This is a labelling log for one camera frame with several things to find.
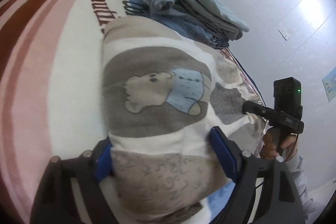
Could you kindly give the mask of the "grey star sleeve forearm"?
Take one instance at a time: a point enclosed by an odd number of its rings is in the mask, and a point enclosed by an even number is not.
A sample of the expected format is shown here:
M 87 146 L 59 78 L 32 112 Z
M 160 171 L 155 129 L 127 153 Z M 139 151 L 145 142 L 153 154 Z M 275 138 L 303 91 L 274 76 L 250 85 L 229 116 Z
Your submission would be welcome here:
M 286 162 L 286 166 L 291 172 L 291 178 L 297 187 L 298 195 L 305 213 L 305 223 L 314 223 L 325 207 L 321 203 L 313 200 L 307 190 L 307 179 L 303 172 L 303 157 L 296 153 L 293 158 Z

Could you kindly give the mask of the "person right hand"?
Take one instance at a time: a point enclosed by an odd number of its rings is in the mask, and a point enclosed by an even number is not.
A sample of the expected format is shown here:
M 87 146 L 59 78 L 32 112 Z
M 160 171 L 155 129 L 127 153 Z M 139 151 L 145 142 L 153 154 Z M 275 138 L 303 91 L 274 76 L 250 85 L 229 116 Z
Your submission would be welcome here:
M 279 141 L 275 142 L 277 135 L 280 134 L 280 129 L 271 127 L 267 130 L 266 134 L 263 136 L 262 141 L 264 143 L 261 152 L 260 152 L 260 157 L 262 159 L 267 159 L 267 160 L 273 160 L 277 156 L 280 156 L 281 154 L 278 153 L 277 151 L 277 146 L 278 144 L 282 149 L 286 150 L 285 154 L 285 160 L 290 161 L 295 157 L 297 154 L 297 135 L 295 134 L 290 134 L 288 135 L 282 143 Z

